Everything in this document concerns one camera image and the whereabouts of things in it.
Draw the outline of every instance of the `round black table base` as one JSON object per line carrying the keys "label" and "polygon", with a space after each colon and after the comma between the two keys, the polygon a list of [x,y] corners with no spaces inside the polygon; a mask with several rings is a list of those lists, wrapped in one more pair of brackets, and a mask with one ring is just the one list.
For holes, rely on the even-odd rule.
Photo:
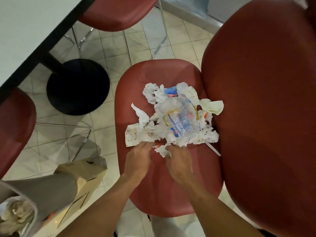
{"label": "round black table base", "polygon": [[63,64],[67,74],[51,74],[47,83],[49,102],[60,112],[79,116],[103,104],[110,90],[105,69],[92,60],[74,59]]}

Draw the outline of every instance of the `hand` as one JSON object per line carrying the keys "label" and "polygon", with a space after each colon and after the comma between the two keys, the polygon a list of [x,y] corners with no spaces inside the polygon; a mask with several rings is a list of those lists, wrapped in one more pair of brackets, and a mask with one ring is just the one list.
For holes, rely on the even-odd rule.
{"label": "hand", "polygon": [[154,142],[140,142],[126,156],[124,175],[139,185],[147,174],[151,159],[149,151]]}
{"label": "hand", "polygon": [[185,146],[168,145],[166,150],[171,152],[171,156],[166,156],[166,165],[171,177],[180,185],[183,185],[193,176],[192,157]]}

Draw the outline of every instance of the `chair backrest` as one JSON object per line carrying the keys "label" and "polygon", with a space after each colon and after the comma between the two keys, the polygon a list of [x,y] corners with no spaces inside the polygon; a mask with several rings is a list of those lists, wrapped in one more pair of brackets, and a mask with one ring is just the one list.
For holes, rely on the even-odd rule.
{"label": "chair backrest", "polygon": [[[308,8],[307,13],[315,13]],[[316,236],[316,34],[291,0],[254,0],[208,44],[202,76],[233,201],[278,237]]]}
{"label": "chair backrest", "polygon": [[36,122],[32,99],[16,88],[0,104],[0,179],[30,139]]}

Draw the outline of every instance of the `forearm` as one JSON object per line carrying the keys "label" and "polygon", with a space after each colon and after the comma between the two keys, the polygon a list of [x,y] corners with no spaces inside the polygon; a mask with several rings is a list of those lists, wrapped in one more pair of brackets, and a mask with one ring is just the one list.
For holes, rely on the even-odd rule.
{"label": "forearm", "polygon": [[138,183],[121,175],[114,186],[67,226],[58,237],[110,237]]}
{"label": "forearm", "polygon": [[263,237],[251,224],[208,193],[193,174],[182,187],[187,191],[207,237]]}

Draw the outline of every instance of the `person's left hand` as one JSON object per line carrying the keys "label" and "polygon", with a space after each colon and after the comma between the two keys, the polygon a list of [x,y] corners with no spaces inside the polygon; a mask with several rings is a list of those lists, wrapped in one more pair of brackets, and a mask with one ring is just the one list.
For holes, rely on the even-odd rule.
{"label": "person's left hand", "polygon": [[124,174],[137,185],[144,179],[150,167],[150,154],[154,142],[140,142],[126,156]]}

